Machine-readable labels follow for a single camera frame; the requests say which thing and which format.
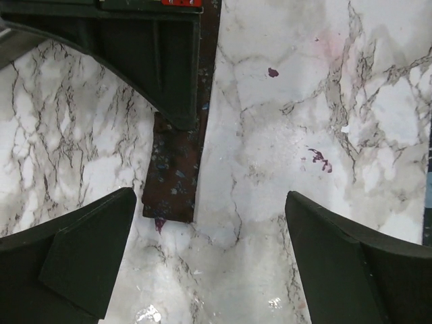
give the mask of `marble floor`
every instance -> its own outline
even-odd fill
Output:
[[[284,203],[297,190],[420,243],[427,0],[224,0],[195,223],[136,209],[104,324],[310,323]],[[0,72],[0,232],[120,186],[140,196],[153,108],[48,41]]]

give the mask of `rusty metal strip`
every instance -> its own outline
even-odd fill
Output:
[[[155,114],[153,151],[142,203],[143,216],[155,219],[159,232],[167,221],[194,220],[195,193],[203,152],[215,69],[221,0],[204,1],[198,63],[197,123],[192,131],[176,130]]]

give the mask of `dark red spot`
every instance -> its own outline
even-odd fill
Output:
[[[166,222],[166,219],[155,218],[155,229],[159,232],[159,234],[162,232],[162,227]]]
[[[314,148],[308,149],[308,151],[314,152],[314,157],[312,159],[313,163],[316,163],[317,161],[323,162],[323,171],[327,171],[327,173],[331,173],[333,171],[333,167],[331,166],[331,163],[329,160],[324,159],[323,153],[321,153],[318,150],[315,150]]]
[[[274,78],[274,77],[276,77],[276,76],[278,76],[278,75],[279,75],[279,72],[278,72],[278,71],[273,70],[271,67],[269,67],[269,77],[270,77],[270,78]]]

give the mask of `dark green plastic panel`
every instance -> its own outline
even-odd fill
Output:
[[[93,56],[177,129],[191,130],[196,125],[200,9],[153,0],[131,3],[142,8],[129,7],[128,1],[0,0],[0,14],[9,28]]]

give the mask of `stain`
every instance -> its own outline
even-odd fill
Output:
[[[165,225],[166,222],[167,222],[166,219],[155,218],[155,229],[159,234],[161,234],[162,227]]]
[[[320,161],[323,163],[323,168],[322,168],[323,171],[326,171],[327,173],[333,172],[333,167],[331,166],[331,163],[329,162],[329,160],[324,158],[323,153],[321,153],[318,150],[315,150],[314,148],[309,148],[308,151],[311,151],[315,154],[312,160],[313,163]]]
[[[298,309],[304,309],[304,308],[306,308],[306,302],[301,302],[301,303],[298,305]]]
[[[273,70],[271,67],[269,67],[269,77],[275,78],[276,76],[279,76],[279,72],[277,70]]]

